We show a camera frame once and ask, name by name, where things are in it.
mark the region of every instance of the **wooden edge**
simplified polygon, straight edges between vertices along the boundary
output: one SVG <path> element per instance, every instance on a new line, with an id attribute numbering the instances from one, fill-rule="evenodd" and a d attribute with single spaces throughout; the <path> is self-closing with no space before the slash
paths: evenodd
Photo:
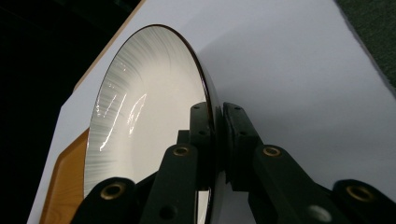
<path id="1" fill-rule="evenodd" d="M 88 70 L 84 73 L 84 75 L 81 77 L 81 79 L 78 81 L 76 84 L 75 88 L 73 91 L 78 88 L 78 86 L 81 84 L 81 82 L 85 79 L 85 77 L 91 72 L 91 70 L 96 66 L 96 64 L 99 62 L 99 60 L 103 57 L 103 55 L 107 52 L 108 48 L 114 43 L 114 41 L 119 37 L 120 33 L 124 30 L 125 26 L 131 21 L 132 17 L 136 14 L 136 12 L 143 6 L 143 4 L 146 2 L 146 0 L 141 0 L 139 4 L 134 8 L 132 13 L 128 16 L 128 18 L 125 20 L 125 22 L 122 24 L 120 29 L 111 37 L 110 41 L 106 44 L 106 46 L 102 49 L 102 51 L 99 53 L 99 55 L 96 57 L 95 61 L 91 64 L 91 66 L 88 68 Z"/>
<path id="2" fill-rule="evenodd" d="M 89 129 L 58 157 L 49 182 L 40 224 L 64 223 L 73 219 L 84 200 L 84 165 Z"/>

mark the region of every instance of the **green carpet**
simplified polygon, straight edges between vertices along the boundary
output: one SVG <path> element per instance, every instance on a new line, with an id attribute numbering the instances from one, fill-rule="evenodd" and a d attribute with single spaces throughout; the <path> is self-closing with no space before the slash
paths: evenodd
<path id="1" fill-rule="evenodd" d="M 396 89 L 396 1 L 336 2 L 390 85 Z"/>

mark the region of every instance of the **ceramic plate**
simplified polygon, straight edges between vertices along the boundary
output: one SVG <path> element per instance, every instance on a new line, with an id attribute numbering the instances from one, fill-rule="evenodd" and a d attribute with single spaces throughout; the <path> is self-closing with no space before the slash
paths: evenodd
<path id="1" fill-rule="evenodd" d="M 107 178 L 137 183 L 158 171 L 178 130 L 189 129 L 191 106 L 208 101 L 202 68 L 181 35 L 162 25 L 134 33 L 109 66 L 95 102 L 84 196 Z M 200 191 L 198 223 L 205 221 L 208 197 Z"/>

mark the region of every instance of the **wooden board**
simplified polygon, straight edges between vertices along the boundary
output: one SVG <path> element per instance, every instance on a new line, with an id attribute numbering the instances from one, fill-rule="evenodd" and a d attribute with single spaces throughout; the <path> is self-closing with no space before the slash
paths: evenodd
<path id="1" fill-rule="evenodd" d="M 47 191 L 40 223 L 70 223 L 84 199 L 86 130 L 58 157 Z"/>

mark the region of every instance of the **dark background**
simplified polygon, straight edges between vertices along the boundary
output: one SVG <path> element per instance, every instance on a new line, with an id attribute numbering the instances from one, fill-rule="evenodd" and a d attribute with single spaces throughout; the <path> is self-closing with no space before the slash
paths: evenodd
<path id="1" fill-rule="evenodd" d="M 0 1 L 1 213 L 10 223 L 29 217 L 61 106 L 138 2 Z M 336 2 L 394 88 L 396 1 Z"/>

